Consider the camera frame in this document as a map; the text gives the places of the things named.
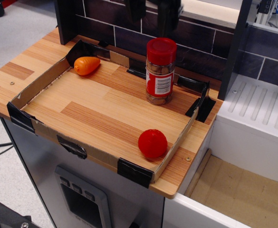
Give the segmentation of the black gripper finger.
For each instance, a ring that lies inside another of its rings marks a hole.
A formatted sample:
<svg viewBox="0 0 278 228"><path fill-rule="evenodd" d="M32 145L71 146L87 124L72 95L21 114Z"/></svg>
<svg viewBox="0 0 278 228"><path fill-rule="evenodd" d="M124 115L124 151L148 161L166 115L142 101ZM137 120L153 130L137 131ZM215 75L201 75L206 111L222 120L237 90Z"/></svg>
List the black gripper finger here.
<svg viewBox="0 0 278 228"><path fill-rule="evenodd" d="M178 26L182 12L180 0L157 0L157 26L160 36L170 35Z"/></svg>
<svg viewBox="0 0 278 228"><path fill-rule="evenodd" d="M146 0L125 0L127 14L135 23L146 15Z"/></svg>

